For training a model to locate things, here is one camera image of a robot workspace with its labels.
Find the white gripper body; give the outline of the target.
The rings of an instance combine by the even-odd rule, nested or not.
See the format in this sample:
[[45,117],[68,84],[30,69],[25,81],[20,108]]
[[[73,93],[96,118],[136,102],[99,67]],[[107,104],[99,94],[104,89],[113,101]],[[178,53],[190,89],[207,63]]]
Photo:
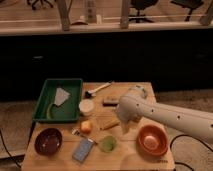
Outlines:
[[124,113],[124,112],[118,113],[117,116],[123,124],[128,124],[130,121],[138,123],[141,119],[141,117],[136,114],[130,114],[130,113]]

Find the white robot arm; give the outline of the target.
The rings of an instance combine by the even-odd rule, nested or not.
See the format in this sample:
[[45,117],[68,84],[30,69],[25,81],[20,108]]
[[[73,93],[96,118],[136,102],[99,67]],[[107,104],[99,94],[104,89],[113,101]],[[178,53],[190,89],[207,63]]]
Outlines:
[[135,85],[119,98],[116,114],[123,124],[146,117],[213,144],[213,113],[151,102],[147,95],[143,86]]

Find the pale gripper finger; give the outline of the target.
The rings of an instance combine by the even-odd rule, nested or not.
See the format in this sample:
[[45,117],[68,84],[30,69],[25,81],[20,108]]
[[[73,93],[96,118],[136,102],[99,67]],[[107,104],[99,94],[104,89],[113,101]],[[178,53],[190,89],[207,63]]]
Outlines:
[[123,134],[127,134],[130,130],[128,123],[121,123],[121,129]]

